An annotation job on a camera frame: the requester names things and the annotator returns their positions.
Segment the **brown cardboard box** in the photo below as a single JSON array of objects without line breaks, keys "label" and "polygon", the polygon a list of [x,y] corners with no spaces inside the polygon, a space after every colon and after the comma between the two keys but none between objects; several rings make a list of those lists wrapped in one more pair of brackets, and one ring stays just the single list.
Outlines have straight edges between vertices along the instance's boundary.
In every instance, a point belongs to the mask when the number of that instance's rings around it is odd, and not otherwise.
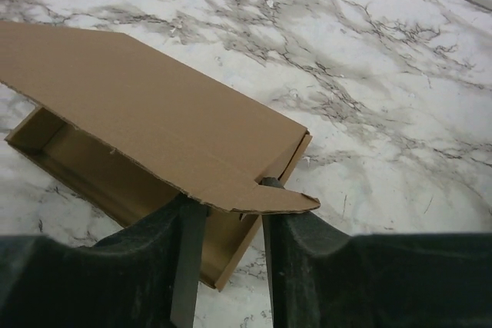
[{"label": "brown cardboard box", "polygon": [[186,194],[211,208],[200,279],[224,288],[262,214],[319,207],[285,182],[308,129],[126,34],[1,23],[1,81],[36,105],[8,144],[127,227]]}]

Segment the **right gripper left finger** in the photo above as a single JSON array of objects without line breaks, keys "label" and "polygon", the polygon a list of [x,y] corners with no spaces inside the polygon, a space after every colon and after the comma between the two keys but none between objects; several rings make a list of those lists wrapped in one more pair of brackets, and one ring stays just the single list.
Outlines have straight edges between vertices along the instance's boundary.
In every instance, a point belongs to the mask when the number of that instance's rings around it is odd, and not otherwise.
[{"label": "right gripper left finger", "polygon": [[1,238],[3,327],[190,327],[205,205],[180,194],[91,247]]}]

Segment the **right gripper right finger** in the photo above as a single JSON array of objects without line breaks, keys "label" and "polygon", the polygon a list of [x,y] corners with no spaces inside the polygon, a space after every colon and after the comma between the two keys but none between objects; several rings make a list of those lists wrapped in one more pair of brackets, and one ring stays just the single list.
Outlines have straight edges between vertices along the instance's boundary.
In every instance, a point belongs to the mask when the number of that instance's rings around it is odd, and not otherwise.
[{"label": "right gripper right finger", "polygon": [[276,327],[489,327],[491,235],[345,234],[262,217]]}]

